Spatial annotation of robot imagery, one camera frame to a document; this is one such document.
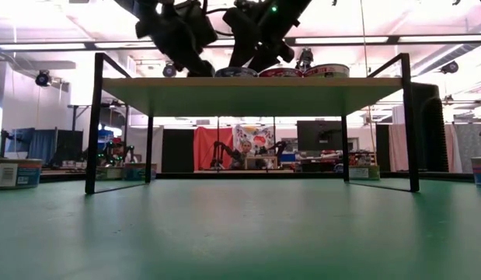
pink curtain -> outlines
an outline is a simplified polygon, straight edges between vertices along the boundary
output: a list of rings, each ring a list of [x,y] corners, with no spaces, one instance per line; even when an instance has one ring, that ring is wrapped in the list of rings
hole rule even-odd
[[[406,147],[406,125],[389,125],[390,170],[392,172],[409,169]]]

poster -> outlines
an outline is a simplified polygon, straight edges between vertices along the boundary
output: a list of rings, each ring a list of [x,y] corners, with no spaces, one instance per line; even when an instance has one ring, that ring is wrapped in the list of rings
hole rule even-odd
[[[274,128],[271,127],[248,127],[237,125],[233,128],[233,146],[242,151],[242,144],[250,143],[252,149],[249,153],[254,154],[260,147],[266,149],[274,145]]]

table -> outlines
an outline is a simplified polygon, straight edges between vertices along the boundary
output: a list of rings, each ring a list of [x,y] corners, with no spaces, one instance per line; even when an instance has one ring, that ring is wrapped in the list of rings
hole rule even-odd
[[[399,61],[403,73],[402,78],[375,78],[376,75]],[[127,78],[104,79],[104,62]],[[408,54],[397,55],[371,73],[368,78],[129,78],[130,76],[109,56],[104,53],[96,54],[85,185],[87,194],[95,192],[96,139],[103,90],[125,102],[127,106],[132,106],[148,116],[145,159],[147,163],[145,183],[148,184],[151,179],[150,162],[154,117],[179,116],[341,117],[343,179],[349,182],[347,115],[403,89],[410,165],[410,191],[419,190],[410,56]]]

red curtain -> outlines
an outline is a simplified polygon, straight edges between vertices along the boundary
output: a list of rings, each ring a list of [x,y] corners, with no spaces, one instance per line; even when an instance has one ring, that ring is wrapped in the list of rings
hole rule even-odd
[[[214,152],[214,142],[218,140],[218,129],[198,128],[193,136],[193,165],[195,170],[209,169]],[[231,128],[219,129],[219,141],[233,149],[233,132]],[[223,166],[228,168],[232,158],[223,153]]]

blue curtain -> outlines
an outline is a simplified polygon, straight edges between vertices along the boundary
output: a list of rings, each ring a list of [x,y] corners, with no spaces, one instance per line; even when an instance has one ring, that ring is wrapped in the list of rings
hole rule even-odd
[[[10,136],[15,140],[7,139],[6,152],[29,152],[31,139],[35,133],[34,128],[12,129]]]
[[[48,164],[55,153],[55,130],[37,130],[33,133],[28,159],[42,159]]]

